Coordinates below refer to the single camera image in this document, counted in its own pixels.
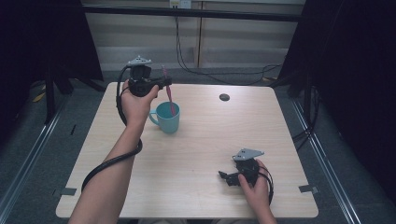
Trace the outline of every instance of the mug handle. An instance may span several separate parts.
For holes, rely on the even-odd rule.
[[[148,117],[149,117],[149,119],[150,119],[154,124],[160,125],[160,123],[158,122],[158,120],[156,120],[154,117],[151,116],[152,114],[157,114],[157,110],[155,110],[155,109],[150,110],[150,111],[149,111],[149,114],[148,114]]]

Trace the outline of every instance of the black panel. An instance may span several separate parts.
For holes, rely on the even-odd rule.
[[[0,7],[0,140],[6,138],[30,85],[51,66],[55,80],[103,79],[84,12],[41,10],[32,4],[81,5],[78,0],[3,1]]]
[[[304,13],[318,15],[327,2],[307,0]],[[281,75],[299,71],[290,93],[312,77],[340,133],[396,203],[396,2],[345,0],[330,11],[328,28],[299,24]]]

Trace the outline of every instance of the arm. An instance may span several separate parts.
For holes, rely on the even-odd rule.
[[[260,160],[256,160],[260,166],[265,167]],[[260,173],[267,175],[267,172],[260,168]],[[257,219],[261,224],[276,223],[276,219],[271,212],[269,199],[268,199],[268,184],[267,180],[260,176],[253,187],[249,185],[243,175],[239,175],[239,183],[247,198],[247,203],[253,209]]]
[[[124,91],[122,109],[127,119],[125,130],[105,161],[133,151],[143,132],[151,101],[157,96],[154,86],[145,97],[135,97]],[[131,179],[134,157],[118,162],[94,176],[81,193],[69,223],[116,223],[125,202]]]

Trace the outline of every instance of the person's left hand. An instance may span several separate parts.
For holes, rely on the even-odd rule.
[[[127,125],[134,121],[146,122],[150,104],[157,97],[159,87],[155,85],[144,97],[137,97],[131,94],[128,80],[123,83],[122,89],[125,90],[121,95],[122,111],[127,120]]]
[[[259,159],[256,160],[260,167],[265,167],[265,165]],[[268,175],[267,171],[263,168],[260,168],[260,173],[264,175]],[[241,184],[241,188],[245,193],[247,203],[254,210],[254,212],[258,215],[263,213],[264,211],[268,211],[270,209],[269,206],[269,198],[268,198],[268,182],[267,180],[259,175],[257,177],[257,181],[255,186],[251,186],[243,175],[238,175],[239,183]]]

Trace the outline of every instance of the hand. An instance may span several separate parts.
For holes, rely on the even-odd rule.
[[[259,166],[265,167],[262,161],[256,161]],[[260,168],[259,172],[268,175],[265,169]],[[253,209],[260,223],[276,223],[269,205],[267,180],[263,176],[259,175],[256,184],[252,187],[243,175],[239,175],[238,179],[241,184],[241,188],[245,193],[247,203]]]
[[[157,85],[154,86],[144,97],[137,97],[131,94],[128,80],[123,83],[122,89],[125,90],[121,94],[122,111],[127,119],[127,125],[131,122],[146,122],[150,104],[157,97],[159,87]]]

